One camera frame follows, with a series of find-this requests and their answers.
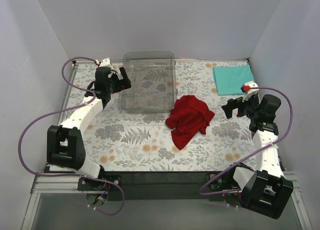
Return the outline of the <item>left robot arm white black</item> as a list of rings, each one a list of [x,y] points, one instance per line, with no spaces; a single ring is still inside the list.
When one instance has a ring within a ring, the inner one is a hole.
[[[106,107],[112,94],[131,88],[125,68],[120,67],[119,71],[121,77],[110,67],[98,67],[95,80],[85,90],[81,107],[60,125],[50,126],[47,131],[47,163],[90,177],[89,184],[95,190],[103,189],[107,181],[100,174],[100,165],[86,157],[82,134]]]

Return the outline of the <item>clear plastic bin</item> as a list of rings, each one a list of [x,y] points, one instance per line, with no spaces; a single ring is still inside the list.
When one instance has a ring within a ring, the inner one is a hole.
[[[169,113],[177,99],[175,64],[169,51],[126,53],[122,66],[131,88],[119,94],[119,108],[132,114]]]

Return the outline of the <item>red t shirt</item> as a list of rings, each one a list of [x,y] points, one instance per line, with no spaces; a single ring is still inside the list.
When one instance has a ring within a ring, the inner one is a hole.
[[[165,124],[171,129],[174,145],[182,150],[196,133],[206,134],[214,116],[205,102],[194,95],[184,95],[176,100]]]

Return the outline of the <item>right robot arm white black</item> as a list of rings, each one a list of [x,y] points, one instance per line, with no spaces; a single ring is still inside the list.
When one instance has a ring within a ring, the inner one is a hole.
[[[226,176],[227,185],[232,189],[241,189],[240,205],[261,215],[278,219],[293,192],[292,181],[285,178],[281,169],[278,146],[278,127],[274,122],[281,100],[273,95],[262,99],[254,94],[248,99],[239,97],[228,100],[222,106],[226,117],[247,116],[250,119],[249,130],[256,154],[256,169],[238,164]]]

